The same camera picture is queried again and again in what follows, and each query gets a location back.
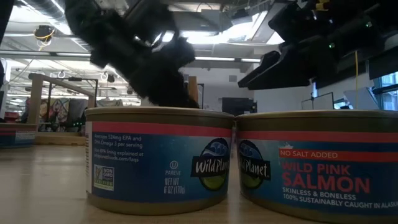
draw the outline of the can lid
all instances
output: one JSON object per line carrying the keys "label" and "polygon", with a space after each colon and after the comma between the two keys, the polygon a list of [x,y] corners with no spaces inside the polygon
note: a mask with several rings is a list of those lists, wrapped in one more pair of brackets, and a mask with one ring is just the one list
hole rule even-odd
{"label": "can lid", "polygon": [[230,118],[234,116],[224,112],[192,109],[172,108],[158,106],[110,106],[105,108],[90,108],[86,110],[86,116],[93,114],[157,114],[157,115],[183,115],[183,116],[207,116],[214,118]]}
{"label": "can lid", "polygon": [[398,118],[398,111],[383,110],[313,110],[244,114],[237,120],[269,118]]}

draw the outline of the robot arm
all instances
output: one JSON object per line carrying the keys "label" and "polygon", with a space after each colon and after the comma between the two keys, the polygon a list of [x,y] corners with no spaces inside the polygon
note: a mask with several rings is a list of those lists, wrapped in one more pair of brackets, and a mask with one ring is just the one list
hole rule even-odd
{"label": "robot arm", "polygon": [[[65,1],[65,15],[76,35],[90,44],[90,61],[112,65],[141,97],[159,106],[199,108],[183,85],[179,68],[194,61],[193,47],[180,37],[168,5],[159,0],[139,1],[123,16],[101,9],[94,1]],[[161,38],[173,39],[160,50]]]}

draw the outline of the window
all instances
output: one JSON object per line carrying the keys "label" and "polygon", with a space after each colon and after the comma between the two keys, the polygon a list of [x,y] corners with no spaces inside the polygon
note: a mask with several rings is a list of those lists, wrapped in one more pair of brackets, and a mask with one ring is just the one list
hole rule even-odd
{"label": "window", "polygon": [[381,109],[398,111],[398,72],[384,75],[375,84],[374,92]]}

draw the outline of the desk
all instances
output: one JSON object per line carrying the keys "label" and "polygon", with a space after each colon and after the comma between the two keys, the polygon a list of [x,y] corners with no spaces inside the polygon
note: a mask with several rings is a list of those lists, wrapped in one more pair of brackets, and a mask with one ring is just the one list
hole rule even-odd
{"label": "desk", "polygon": [[0,178],[2,224],[315,223],[266,210],[243,198],[235,159],[226,200],[198,212],[158,217],[121,215],[88,204],[85,148],[81,146],[3,149]]}

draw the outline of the can label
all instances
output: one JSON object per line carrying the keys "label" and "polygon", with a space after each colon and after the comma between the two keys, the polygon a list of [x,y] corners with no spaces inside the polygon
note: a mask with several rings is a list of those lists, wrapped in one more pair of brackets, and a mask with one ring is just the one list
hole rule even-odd
{"label": "can label", "polygon": [[153,123],[86,123],[87,191],[130,202],[225,195],[231,130]]}
{"label": "can label", "polygon": [[241,190],[328,213],[396,215],[398,134],[241,131]]}
{"label": "can label", "polygon": [[36,131],[30,129],[0,128],[0,147],[33,145]]}

